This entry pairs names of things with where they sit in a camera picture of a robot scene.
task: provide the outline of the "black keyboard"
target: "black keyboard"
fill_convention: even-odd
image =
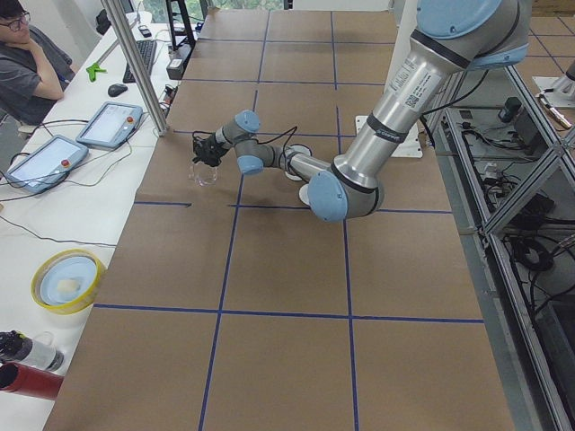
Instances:
[[[152,73],[152,67],[154,66],[155,40],[136,40],[136,46],[140,51],[142,60],[144,60],[147,74],[150,75]],[[135,81],[136,78],[132,75],[132,71],[129,70],[129,65],[126,65],[126,72],[124,72],[122,82],[124,84],[129,84],[134,83]]]

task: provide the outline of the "yellow bowl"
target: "yellow bowl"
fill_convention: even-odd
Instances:
[[[85,292],[83,292],[81,295],[79,295],[72,301],[58,305],[51,305],[49,303],[44,302],[40,294],[40,287],[42,285],[42,280],[48,274],[48,272],[52,268],[54,268],[58,263],[74,257],[88,258],[94,263],[96,267],[96,274],[93,279],[93,282],[90,284],[90,286]],[[79,312],[84,308],[86,308],[88,305],[93,303],[93,300],[96,297],[96,293],[98,292],[98,285],[100,284],[100,280],[102,279],[102,275],[105,271],[106,267],[100,262],[100,260],[96,256],[94,256],[89,251],[80,249],[62,251],[56,254],[55,256],[51,257],[50,259],[46,260],[46,262],[42,264],[42,266],[38,269],[38,271],[36,271],[36,274],[34,275],[34,278],[32,279],[31,283],[32,298],[34,298],[34,301],[39,306],[56,314],[72,314],[73,312]]]

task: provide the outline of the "robotic arm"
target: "robotic arm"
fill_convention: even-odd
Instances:
[[[234,148],[244,175],[279,168],[309,182],[314,213],[328,222],[367,216],[384,199],[377,174],[446,79],[457,72],[509,66],[527,51],[532,0],[419,0],[411,51],[348,152],[323,162],[296,147],[259,145],[260,121],[245,110],[206,139],[194,161],[217,166]]]

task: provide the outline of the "green object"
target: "green object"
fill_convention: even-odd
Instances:
[[[86,68],[86,72],[88,72],[88,77],[90,78],[90,82],[93,83],[96,80],[96,72],[104,72],[106,73],[106,69],[102,69],[98,63],[94,63],[90,67]]]

